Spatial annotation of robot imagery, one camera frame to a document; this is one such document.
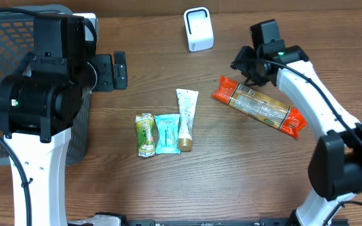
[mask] gold tube cap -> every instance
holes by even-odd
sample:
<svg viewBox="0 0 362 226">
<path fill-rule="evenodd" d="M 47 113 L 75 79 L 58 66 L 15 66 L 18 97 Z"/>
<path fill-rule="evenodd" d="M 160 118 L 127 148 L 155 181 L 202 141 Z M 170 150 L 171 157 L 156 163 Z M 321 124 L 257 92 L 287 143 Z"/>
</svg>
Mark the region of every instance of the gold tube cap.
<svg viewBox="0 0 362 226">
<path fill-rule="evenodd" d="M 188 138 L 178 139 L 177 147 L 180 151 L 191 151 L 192 150 L 192 140 Z"/>
</svg>

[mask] white tube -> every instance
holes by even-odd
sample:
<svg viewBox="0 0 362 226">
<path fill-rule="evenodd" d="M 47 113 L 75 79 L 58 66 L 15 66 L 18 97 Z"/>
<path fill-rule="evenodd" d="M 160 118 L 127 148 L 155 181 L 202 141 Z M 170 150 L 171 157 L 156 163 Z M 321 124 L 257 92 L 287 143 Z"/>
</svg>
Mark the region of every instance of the white tube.
<svg viewBox="0 0 362 226">
<path fill-rule="evenodd" d="M 178 133 L 178 149 L 192 149 L 192 125 L 194 123 L 198 91 L 177 89 L 178 107 L 180 109 L 180 131 Z"/>
</svg>

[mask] green packet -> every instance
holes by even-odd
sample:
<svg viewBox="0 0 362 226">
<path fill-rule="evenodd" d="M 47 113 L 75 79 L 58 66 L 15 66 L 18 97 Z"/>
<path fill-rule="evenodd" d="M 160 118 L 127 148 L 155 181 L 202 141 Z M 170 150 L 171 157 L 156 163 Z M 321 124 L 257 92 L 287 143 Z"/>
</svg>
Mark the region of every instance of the green packet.
<svg viewBox="0 0 362 226">
<path fill-rule="evenodd" d="M 151 113 L 143 113 L 136 116 L 136 136 L 138 138 L 138 156 L 150 157 L 156 153 L 156 146 L 153 140 L 153 129 L 155 118 Z"/>
<path fill-rule="evenodd" d="M 155 116 L 158 130 L 156 154 L 180 154 L 177 148 L 179 114 Z"/>
</svg>

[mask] food package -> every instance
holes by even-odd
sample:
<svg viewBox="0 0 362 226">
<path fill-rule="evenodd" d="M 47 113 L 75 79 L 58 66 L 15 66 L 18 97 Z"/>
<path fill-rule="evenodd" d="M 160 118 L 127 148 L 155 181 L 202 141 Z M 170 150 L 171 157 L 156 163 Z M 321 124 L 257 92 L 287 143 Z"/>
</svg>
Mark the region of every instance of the food package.
<svg viewBox="0 0 362 226">
<path fill-rule="evenodd" d="M 138 139 L 138 156 L 150 157 L 156 153 L 156 146 L 153 140 L 153 129 L 155 118 L 150 113 L 143 113 L 136 116 L 136 137 Z"/>
<path fill-rule="evenodd" d="M 155 116 L 158 130 L 156 154 L 180 154 L 177 148 L 179 114 Z"/>
<path fill-rule="evenodd" d="M 219 88 L 212 97 L 292 137 L 298 138 L 299 130 L 306 125 L 304 117 L 297 108 L 225 76 L 220 77 Z"/>
</svg>

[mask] printed label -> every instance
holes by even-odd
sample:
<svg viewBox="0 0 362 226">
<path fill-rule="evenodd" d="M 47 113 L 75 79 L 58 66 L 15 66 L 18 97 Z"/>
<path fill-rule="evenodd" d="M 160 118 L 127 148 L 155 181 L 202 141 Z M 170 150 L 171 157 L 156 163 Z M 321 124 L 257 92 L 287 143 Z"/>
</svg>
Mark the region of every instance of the printed label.
<svg viewBox="0 0 362 226">
<path fill-rule="evenodd" d="M 265 94 L 238 84 L 229 105 L 270 126 L 279 129 L 290 111 L 290 106 Z"/>
</svg>

